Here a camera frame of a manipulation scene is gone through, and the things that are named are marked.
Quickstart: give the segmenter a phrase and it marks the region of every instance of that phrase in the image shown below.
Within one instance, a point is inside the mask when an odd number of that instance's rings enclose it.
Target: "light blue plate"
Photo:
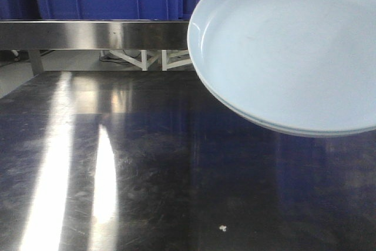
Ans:
[[[259,125],[376,128],[376,0],[201,0],[188,46],[209,91]]]

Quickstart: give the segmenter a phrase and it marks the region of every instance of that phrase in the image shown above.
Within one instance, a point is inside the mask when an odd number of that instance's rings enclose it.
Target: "steel countertop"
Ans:
[[[376,248],[376,132],[275,133],[194,72],[45,72],[0,153],[0,250]]]

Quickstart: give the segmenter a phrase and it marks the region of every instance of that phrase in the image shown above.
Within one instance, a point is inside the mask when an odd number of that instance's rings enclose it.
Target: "small crumb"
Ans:
[[[227,226],[224,226],[224,225],[221,225],[220,227],[219,227],[219,229],[220,230],[222,230],[223,232],[226,232],[227,230]]]

